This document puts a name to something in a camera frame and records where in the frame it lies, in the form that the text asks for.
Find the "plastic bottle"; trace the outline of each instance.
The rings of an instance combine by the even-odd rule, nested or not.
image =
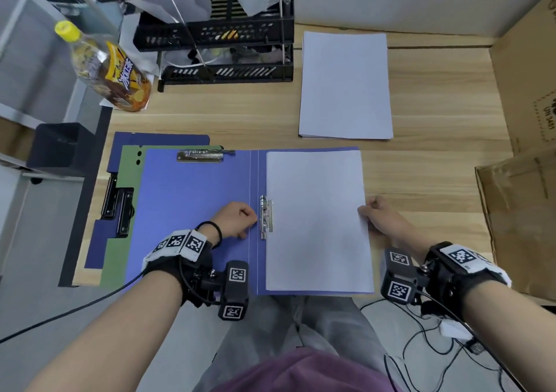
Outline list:
[[[109,35],[83,34],[72,22],[54,28],[68,42],[75,72],[98,94],[124,111],[139,111],[151,94],[151,83]]]

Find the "purple shirt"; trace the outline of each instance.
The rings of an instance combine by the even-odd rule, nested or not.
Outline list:
[[[212,392],[391,392],[378,371],[330,353],[300,347],[258,364]]]

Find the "desk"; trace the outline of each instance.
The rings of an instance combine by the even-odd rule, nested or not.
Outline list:
[[[113,111],[74,285],[100,282],[100,270],[83,266],[106,191],[115,131],[208,134],[211,144],[230,149],[358,146],[368,195],[384,195],[436,241],[462,243],[491,258],[474,169],[512,156],[488,51],[493,39],[388,34],[394,138],[311,140],[297,135],[304,30],[339,31],[296,25],[292,83],[166,86],[163,94],[153,92],[145,111]],[[378,282],[382,250],[373,243]]]

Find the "black bracelet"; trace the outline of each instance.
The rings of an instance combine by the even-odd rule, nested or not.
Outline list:
[[[222,243],[222,231],[220,230],[220,227],[218,225],[216,225],[214,222],[212,221],[205,221],[205,222],[201,222],[197,228],[195,228],[195,231],[198,231],[199,228],[201,228],[203,225],[205,224],[209,224],[212,225],[214,228],[216,228],[216,231],[218,231],[218,236],[220,237],[220,240],[218,243],[216,243],[215,245],[212,246],[212,248],[217,248],[218,246],[220,246],[220,244]]]

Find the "hand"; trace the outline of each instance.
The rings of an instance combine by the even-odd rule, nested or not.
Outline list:
[[[429,248],[438,242],[420,233],[399,212],[393,210],[382,196],[370,197],[367,204],[359,206],[357,210],[359,214],[369,218],[377,230],[389,236],[394,247],[411,253],[419,264],[425,260]]]
[[[211,221],[220,227],[222,238],[244,239],[247,237],[245,230],[257,222],[257,214],[245,203],[230,202],[220,209]]]

